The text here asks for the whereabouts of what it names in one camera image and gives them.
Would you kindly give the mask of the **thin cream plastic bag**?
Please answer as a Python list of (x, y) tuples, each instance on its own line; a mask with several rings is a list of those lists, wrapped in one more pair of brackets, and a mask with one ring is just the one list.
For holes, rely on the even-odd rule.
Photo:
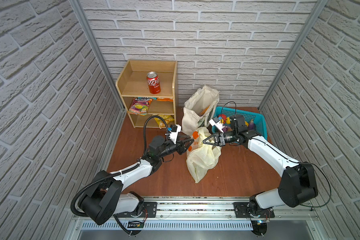
[(200, 127), (192, 133), (194, 142), (187, 150), (186, 164), (195, 183), (199, 183), (219, 161), (221, 147), (203, 143), (212, 134), (206, 127)]

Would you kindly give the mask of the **canvas tote bag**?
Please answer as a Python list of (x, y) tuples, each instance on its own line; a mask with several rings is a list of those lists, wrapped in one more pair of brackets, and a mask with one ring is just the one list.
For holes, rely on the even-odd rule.
[(199, 127), (208, 127), (220, 101), (220, 91), (204, 85), (184, 104), (182, 131), (191, 136)]

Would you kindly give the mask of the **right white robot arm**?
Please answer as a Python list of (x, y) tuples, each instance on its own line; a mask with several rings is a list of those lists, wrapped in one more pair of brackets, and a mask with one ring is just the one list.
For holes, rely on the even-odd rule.
[(224, 131), (224, 125), (218, 117), (209, 120), (218, 132), (203, 140), (206, 145), (223, 147), (237, 143), (256, 153), (265, 160), (281, 177), (276, 189), (250, 197), (247, 210), (252, 217), (258, 218), (262, 212), (273, 207), (288, 206), (294, 208), (318, 196), (315, 170), (308, 162), (299, 162), (270, 144), (245, 124), (244, 116), (230, 117), (231, 131)]

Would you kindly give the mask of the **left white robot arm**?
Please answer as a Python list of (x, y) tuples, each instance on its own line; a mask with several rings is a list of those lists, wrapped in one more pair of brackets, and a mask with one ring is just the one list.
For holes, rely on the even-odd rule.
[(135, 164), (112, 173), (98, 172), (92, 182), (74, 196), (71, 211), (74, 215), (91, 218), (97, 225), (121, 213), (139, 217), (144, 212), (144, 199), (135, 192), (123, 194), (122, 191), (153, 175), (164, 162), (164, 157), (186, 153), (193, 142), (194, 139), (188, 136), (180, 136), (176, 141), (156, 136)]

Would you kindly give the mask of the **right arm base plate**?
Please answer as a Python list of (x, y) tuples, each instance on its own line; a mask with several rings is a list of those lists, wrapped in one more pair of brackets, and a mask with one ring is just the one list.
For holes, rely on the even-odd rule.
[(273, 208), (261, 209), (254, 202), (234, 202), (233, 205), (236, 218), (272, 219), (275, 217)]

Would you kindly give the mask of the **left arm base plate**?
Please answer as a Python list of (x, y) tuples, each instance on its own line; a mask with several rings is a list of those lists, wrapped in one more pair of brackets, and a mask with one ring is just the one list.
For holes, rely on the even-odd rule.
[(144, 202), (138, 204), (138, 207), (130, 213), (132, 218), (155, 218), (157, 214), (157, 202)]

